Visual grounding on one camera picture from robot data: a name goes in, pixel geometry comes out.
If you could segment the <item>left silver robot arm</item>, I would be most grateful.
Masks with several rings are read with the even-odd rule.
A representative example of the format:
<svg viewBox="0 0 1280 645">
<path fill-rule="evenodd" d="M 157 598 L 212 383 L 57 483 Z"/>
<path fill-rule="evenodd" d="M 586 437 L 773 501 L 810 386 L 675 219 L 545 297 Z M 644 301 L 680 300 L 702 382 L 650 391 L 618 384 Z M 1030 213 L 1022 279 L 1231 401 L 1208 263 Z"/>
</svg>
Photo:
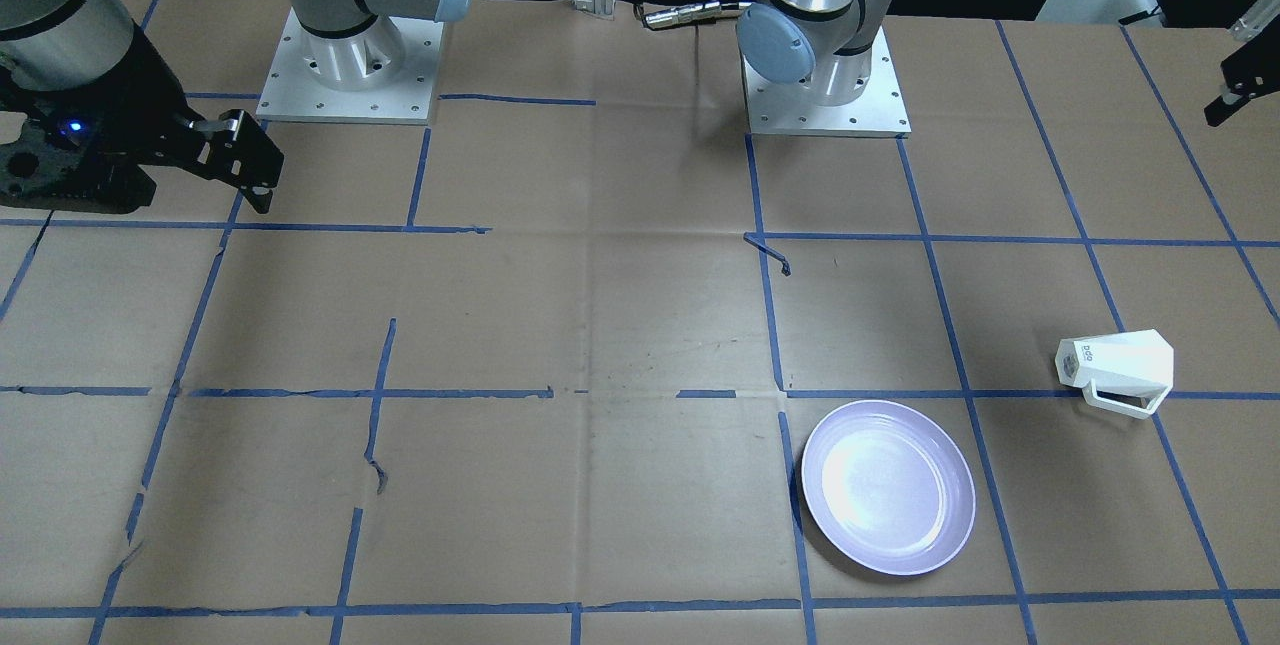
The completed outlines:
<svg viewBox="0 0 1280 645">
<path fill-rule="evenodd" d="M 905 138 L 911 125 L 884 35 L 893 0 L 756 0 L 736 24 L 756 134 Z M 1211 127 L 1277 90 L 1277 0 L 1153 0 L 1165 26 L 1222 27 Z"/>
</svg>

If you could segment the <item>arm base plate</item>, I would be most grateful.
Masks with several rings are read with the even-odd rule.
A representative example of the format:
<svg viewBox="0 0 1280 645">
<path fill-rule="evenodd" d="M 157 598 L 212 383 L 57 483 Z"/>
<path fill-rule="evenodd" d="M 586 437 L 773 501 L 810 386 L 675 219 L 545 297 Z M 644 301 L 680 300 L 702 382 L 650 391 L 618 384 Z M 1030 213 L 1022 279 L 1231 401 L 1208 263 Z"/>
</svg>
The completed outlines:
<svg viewBox="0 0 1280 645">
<path fill-rule="evenodd" d="M 905 138 L 913 131 L 883 27 L 855 56 L 820 58 L 808 81 L 773 83 L 742 60 L 753 134 Z"/>
<path fill-rule="evenodd" d="M 347 38 L 320 38 L 289 12 L 256 116 L 315 124 L 429 125 L 447 26 L 379 17 Z"/>
</svg>

